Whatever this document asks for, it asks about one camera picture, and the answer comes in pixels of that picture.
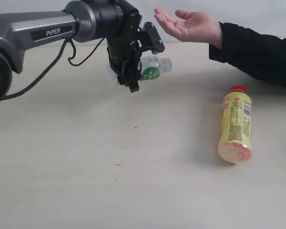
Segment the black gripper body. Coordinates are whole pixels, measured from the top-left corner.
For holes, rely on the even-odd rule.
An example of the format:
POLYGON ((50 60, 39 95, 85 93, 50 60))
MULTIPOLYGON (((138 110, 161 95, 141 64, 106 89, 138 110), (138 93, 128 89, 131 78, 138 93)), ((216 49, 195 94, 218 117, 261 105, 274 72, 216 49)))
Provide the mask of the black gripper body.
POLYGON ((109 64, 119 85, 138 86, 140 57, 135 35, 108 36, 109 64))

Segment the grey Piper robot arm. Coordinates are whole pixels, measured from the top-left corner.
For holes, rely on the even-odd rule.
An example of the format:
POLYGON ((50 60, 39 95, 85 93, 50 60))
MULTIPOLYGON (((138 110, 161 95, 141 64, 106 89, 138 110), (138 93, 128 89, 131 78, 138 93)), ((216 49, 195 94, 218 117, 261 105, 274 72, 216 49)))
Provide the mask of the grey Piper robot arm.
POLYGON ((59 40, 84 43, 136 32, 142 19, 126 0, 72 0, 61 11, 0 13, 0 101, 27 50, 59 40))

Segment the black sleeved forearm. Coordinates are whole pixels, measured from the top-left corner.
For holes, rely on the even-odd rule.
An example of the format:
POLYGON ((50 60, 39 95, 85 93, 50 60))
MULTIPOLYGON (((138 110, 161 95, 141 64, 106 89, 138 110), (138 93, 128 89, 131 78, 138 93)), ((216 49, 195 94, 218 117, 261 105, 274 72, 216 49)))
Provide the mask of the black sleeved forearm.
POLYGON ((222 47, 209 45, 210 60, 228 63, 256 80, 286 88, 286 38, 227 22, 220 27, 222 47))

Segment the person's open hand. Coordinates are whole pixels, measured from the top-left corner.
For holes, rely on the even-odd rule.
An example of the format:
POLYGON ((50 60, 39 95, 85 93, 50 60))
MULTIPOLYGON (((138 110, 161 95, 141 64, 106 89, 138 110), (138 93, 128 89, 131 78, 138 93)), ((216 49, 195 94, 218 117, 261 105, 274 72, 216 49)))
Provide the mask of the person's open hand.
POLYGON ((156 8, 154 17, 167 34, 181 42, 207 43, 222 48, 221 25, 208 13, 176 10, 173 17, 163 9, 156 8))

